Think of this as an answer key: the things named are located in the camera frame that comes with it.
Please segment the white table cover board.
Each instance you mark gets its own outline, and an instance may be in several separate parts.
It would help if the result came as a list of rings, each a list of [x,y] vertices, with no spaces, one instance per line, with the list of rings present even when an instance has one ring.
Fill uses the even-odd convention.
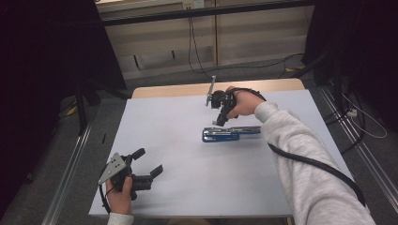
[[[127,102],[114,153],[145,154],[131,165],[137,175],[163,172],[132,203],[141,218],[288,217],[273,153],[259,136],[203,142],[218,111],[205,97],[134,98]]]

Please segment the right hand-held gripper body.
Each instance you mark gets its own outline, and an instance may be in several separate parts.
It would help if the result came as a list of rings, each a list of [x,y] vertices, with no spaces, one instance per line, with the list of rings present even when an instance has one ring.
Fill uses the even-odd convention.
[[[222,108],[231,112],[237,105],[233,92],[223,90],[214,91],[215,82],[216,76],[212,76],[211,83],[207,91],[206,105],[210,106],[211,109],[220,109],[220,112]]]

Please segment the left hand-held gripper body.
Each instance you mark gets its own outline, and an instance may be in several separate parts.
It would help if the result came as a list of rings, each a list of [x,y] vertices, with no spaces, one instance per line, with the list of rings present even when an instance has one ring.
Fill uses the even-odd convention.
[[[151,175],[137,176],[133,174],[131,169],[133,159],[130,155],[120,156],[118,153],[114,153],[110,161],[105,165],[104,169],[100,173],[98,184],[101,187],[103,183],[110,180],[114,189],[121,192],[125,178],[129,176],[133,180],[130,196],[134,201],[137,198],[137,191],[151,189],[154,177]]]

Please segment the black metal stand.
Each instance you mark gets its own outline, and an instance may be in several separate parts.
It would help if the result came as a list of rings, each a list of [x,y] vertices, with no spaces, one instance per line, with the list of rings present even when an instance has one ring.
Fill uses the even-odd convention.
[[[84,103],[87,102],[90,106],[97,106],[100,104],[100,96],[95,86],[89,80],[83,79],[76,83],[75,98],[80,124],[79,135],[82,136],[88,126]]]

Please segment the beige wooden shelf unit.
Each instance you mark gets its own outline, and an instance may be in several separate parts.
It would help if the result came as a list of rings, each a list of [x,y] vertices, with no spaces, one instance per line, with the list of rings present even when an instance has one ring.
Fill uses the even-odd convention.
[[[95,0],[102,19],[187,10],[183,0]],[[204,8],[277,0],[204,0]],[[314,6],[108,26],[126,80],[264,62],[303,53]]]

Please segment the aluminium floor rail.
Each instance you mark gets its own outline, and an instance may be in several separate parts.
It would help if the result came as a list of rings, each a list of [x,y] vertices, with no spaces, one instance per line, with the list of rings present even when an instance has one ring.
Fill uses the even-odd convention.
[[[68,196],[73,177],[76,173],[79,161],[84,151],[86,142],[91,132],[91,125],[88,124],[80,133],[77,143],[74,146],[72,155],[67,164],[61,181],[56,189],[56,192],[51,200],[51,203],[46,211],[41,225],[56,225],[62,211],[65,200]]]
[[[365,137],[370,137],[372,141],[382,141],[388,137],[387,130],[375,120],[369,113],[364,111],[360,106],[360,102],[353,102],[347,95],[342,94],[343,101],[348,105],[349,109],[355,109],[358,113],[357,117],[348,117],[347,112],[340,112],[336,105],[336,97],[326,87],[319,89],[321,96],[327,102],[331,110],[333,123],[338,123],[343,129],[345,135],[350,141],[347,147],[343,147],[340,153],[345,156],[348,152],[357,152],[360,159],[366,165],[367,169],[377,182],[384,195],[390,202],[392,208],[398,213],[398,186],[390,179],[386,171],[382,168],[379,161],[374,156],[371,148],[368,146]],[[380,129],[383,135],[374,135],[366,129],[366,119],[369,118]]]

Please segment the black horizontal metal bar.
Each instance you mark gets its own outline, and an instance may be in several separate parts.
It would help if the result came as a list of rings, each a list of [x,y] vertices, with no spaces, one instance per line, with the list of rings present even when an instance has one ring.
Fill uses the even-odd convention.
[[[149,22],[176,20],[176,19],[188,19],[188,18],[214,16],[214,15],[243,13],[243,12],[252,12],[260,10],[299,8],[299,7],[314,6],[316,1],[317,0],[277,0],[266,3],[188,9],[188,10],[161,12],[161,13],[154,13],[147,15],[113,17],[110,19],[103,19],[101,23],[104,26],[114,26],[114,25],[123,25],[123,24],[149,23]]]

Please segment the person's left hand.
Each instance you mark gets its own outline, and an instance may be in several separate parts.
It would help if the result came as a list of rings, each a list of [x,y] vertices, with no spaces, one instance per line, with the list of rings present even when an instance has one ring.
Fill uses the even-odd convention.
[[[130,198],[132,178],[129,176],[125,178],[121,192],[114,189],[114,186],[110,180],[106,181],[105,185],[111,212],[122,215],[130,215],[132,212]]]

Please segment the black curtain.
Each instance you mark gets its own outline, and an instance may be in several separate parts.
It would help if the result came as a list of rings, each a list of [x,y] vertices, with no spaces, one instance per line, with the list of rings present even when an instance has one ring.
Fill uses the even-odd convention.
[[[0,0],[0,219],[44,152],[61,100],[125,86],[96,0]]]
[[[315,0],[302,63],[321,54],[315,81],[340,65],[350,86],[398,132],[398,0]]]

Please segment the person's right hand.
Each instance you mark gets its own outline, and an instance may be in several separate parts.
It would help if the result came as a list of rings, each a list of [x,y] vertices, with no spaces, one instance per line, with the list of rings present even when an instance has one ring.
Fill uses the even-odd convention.
[[[237,100],[237,105],[227,114],[228,119],[235,118],[239,115],[246,116],[254,114],[256,107],[265,102],[264,99],[242,88],[229,86],[226,91],[232,91]]]

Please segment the white wall socket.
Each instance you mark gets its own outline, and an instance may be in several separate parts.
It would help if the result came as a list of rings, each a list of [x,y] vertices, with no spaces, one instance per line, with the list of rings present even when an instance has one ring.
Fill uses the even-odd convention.
[[[184,9],[198,9],[205,7],[204,0],[183,0],[182,6]]]

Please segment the blue stapler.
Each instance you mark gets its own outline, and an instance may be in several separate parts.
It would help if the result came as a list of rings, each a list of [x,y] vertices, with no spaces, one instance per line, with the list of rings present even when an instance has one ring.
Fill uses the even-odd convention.
[[[202,131],[204,143],[220,143],[238,141],[242,135],[259,135],[261,128],[254,127],[205,127]]]

